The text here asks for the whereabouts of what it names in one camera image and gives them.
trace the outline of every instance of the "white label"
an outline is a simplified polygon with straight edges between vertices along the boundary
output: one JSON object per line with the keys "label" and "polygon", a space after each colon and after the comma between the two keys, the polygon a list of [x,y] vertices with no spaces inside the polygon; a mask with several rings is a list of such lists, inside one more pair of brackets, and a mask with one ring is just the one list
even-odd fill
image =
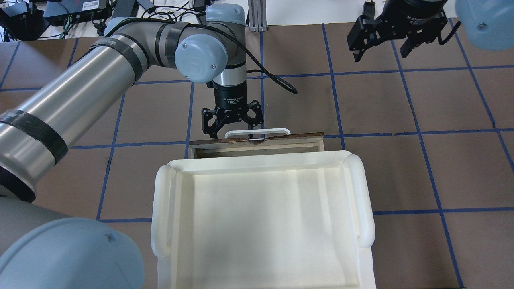
{"label": "white label", "polygon": [[98,9],[99,6],[100,1],[84,2],[84,4],[82,4],[82,11]]}

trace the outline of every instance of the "brown surface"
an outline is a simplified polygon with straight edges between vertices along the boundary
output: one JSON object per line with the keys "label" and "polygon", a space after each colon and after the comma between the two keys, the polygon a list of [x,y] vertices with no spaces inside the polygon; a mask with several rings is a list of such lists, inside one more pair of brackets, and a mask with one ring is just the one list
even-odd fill
{"label": "brown surface", "polygon": [[376,215],[377,288],[457,288],[438,214]]}
{"label": "brown surface", "polygon": [[350,137],[344,143],[364,163],[373,210],[437,209],[417,136]]}
{"label": "brown surface", "polygon": [[496,133],[423,139],[443,208],[514,206],[514,174]]}
{"label": "brown surface", "polygon": [[[390,43],[373,47],[356,64],[345,41],[349,27],[350,24],[325,25],[334,72],[398,70]],[[458,34],[472,66],[514,64],[513,49],[480,50],[467,43],[463,30]],[[262,35],[265,66],[272,73],[329,72],[321,25],[272,26]],[[73,61],[96,39],[80,39]],[[247,33],[248,47],[258,59],[260,41],[259,33]],[[39,87],[61,73],[69,63],[74,45],[75,39],[23,42],[5,84],[0,87],[0,111],[17,106],[35,92],[12,91],[12,88]],[[445,46],[423,44],[400,62],[404,69],[465,67],[464,57],[457,47],[456,40]],[[13,43],[0,43],[0,77],[14,49]],[[248,68],[255,66],[248,63]],[[497,127],[514,129],[514,69],[475,69],[474,74]],[[422,131],[492,128],[469,70],[411,72],[405,73],[405,78]],[[177,71],[152,68],[141,81],[177,79],[182,79]],[[302,76],[286,80],[298,88],[298,95],[286,92],[269,79],[263,81],[265,127],[339,136],[331,77]],[[336,75],[335,85],[345,134],[394,135],[416,131],[399,73]],[[190,108],[190,89],[189,82],[138,84],[131,88],[123,105],[117,143],[185,143],[190,109],[190,139],[206,139],[200,131],[199,109],[214,106],[213,93],[205,85],[196,84]],[[259,79],[248,81],[248,100],[253,99],[261,100]],[[76,145],[110,145],[119,109],[118,101]],[[220,135],[245,128],[243,123],[228,125]],[[514,156],[514,132],[501,135],[511,157]],[[496,133],[423,135],[423,140],[443,208],[514,206],[514,173]],[[373,209],[392,214],[375,215],[373,258],[377,287],[459,287],[418,136],[354,135],[344,141],[346,148],[364,162]],[[324,143],[326,150],[341,149],[339,137],[325,138]],[[110,152],[110,147],[71,149],[38,184],[35,203],[94,219]],[[150,218],[157,170],[172,159],[184,158],[184,153],[185,144],[116,147],[101,218]],[[431,213],[420,214],[416,210]],[[445,216],[464,286],[510,287],[514,282],[510,270],[514,252],[512,213],[456,212],[445,213]],[[155,288],[156,259],[149,245],[150,222],[112,226],[126,232],[141,248],[146,267],[144,288]]]}
{"label": "brown surface", "polygon": [[468,70],[405,73],[422,131],[491,129]]}
{"label": "brown surface", "polygon": [[416,131],[400,73],[335,76],[345,134]]}
{"label": "brown surface", "polygon": [[151,218],[155,175],[161,166],[184,158],[184,151],[182,144],[116,148],[100,217]]}
{"label": "brown surface", "polygon": [[514,280],[514,212],[445,214],[468,288],[509,288]]}
{"label": "brown surface", "polygon": [[141,289],[157,288],[157,257],[150,246],[151,223],[110,223],[114,230],[129,236],[141,250],[144,262],[144,283]]}
{"label": "brown surface", "polygon": [[514,127],[514,68],[474,71],[497,128]]}

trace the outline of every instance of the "tiled floor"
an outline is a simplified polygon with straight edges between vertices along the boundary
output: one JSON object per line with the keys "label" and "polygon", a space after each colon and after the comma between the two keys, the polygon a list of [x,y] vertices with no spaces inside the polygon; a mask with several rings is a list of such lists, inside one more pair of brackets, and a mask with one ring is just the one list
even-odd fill
{"label": "tiled floor", "polygon": [[[271,27],[248,47],[292,95],[251,76],[266,127],[324,132],[366,167],[376,223],[378,288],[509,288],[514,283],[514,49],[483,51],[463,30],[398,58],[387,42],[354,63],[351,24]],[[0,111],[17,106],[97,38],[0,45]],[[187,157],[212,92],[153,67],[38,185],[35,204],[110,223],[143,252],[157,169]],[[244,128],[234,124],[228,129]]]}

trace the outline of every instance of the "white plastic tray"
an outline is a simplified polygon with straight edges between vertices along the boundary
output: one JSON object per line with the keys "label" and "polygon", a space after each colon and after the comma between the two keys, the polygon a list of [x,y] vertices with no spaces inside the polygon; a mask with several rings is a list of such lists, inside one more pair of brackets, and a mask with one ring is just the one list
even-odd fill
{"label": "white plastic tray", "polygon": [[158,288],[376,288],[364,167],[348,151],[174,160],[152,217]]}

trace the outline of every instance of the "white handle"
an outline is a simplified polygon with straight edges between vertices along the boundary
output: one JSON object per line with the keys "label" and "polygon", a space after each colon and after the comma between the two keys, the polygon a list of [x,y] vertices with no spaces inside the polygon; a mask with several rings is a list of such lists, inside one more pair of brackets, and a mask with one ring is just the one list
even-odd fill
{"label": "white handle", "polygon": [[242,131],[230,131],[225,134],[225,138],[229,138],[233,135],[249,135],[249,134],[287,134],[291,132],[288,129],[261,129],[261,130],[242,130]]}
{"label": "white handle", "polygon": [[369,248],[375,241],[375,222],[373,221],[373,211],[371,209],[370,193],[368,192],[364,165],[360,157],[351,154],[344,159],[344,166],[350,170],[354,189],[359,222],[357,244],[361,248]]}
{"label": "white handle", "polygon": [[170,213],[170,190],[176,171],[169,165],[160,167],[155,178],[154,208],[152,211],[152,230],[150,244],[157,258],[167,258],[171,255],[168,246],[168,220]]}

